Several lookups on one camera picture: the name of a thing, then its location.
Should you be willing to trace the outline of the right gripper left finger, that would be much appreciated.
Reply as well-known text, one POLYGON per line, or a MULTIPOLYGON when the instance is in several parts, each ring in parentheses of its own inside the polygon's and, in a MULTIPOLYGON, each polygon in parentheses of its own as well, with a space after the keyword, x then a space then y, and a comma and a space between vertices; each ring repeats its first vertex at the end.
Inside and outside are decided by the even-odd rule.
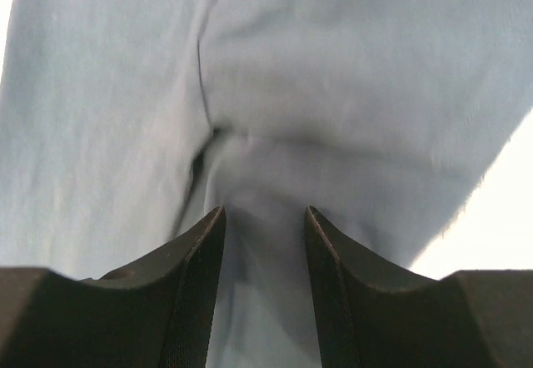
POLYGON ((218 207, 100 279, 1 271, 4 367, 203 367, 224 250, 218 207))

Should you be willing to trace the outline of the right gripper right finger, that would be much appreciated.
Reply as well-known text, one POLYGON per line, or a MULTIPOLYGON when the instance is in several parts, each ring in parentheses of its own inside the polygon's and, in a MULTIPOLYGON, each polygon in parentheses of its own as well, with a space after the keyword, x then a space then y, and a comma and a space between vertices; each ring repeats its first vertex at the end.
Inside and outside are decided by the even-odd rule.
POLYGON ((305 244, 323 366, 531 366, 531 271, 433 280, 352 240, 314 207, 305 244))

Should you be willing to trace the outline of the dark blue t-shirt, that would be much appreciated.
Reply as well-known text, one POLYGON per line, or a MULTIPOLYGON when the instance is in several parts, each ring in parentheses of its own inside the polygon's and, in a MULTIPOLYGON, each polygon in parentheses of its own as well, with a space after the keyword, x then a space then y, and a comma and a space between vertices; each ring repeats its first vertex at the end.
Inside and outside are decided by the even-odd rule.
POLYGON ((207 364, 318 367, 303 217, 401 266, 532 107, 532 0, 13 0, 1 262, 100 276, 215 206, 207 364))

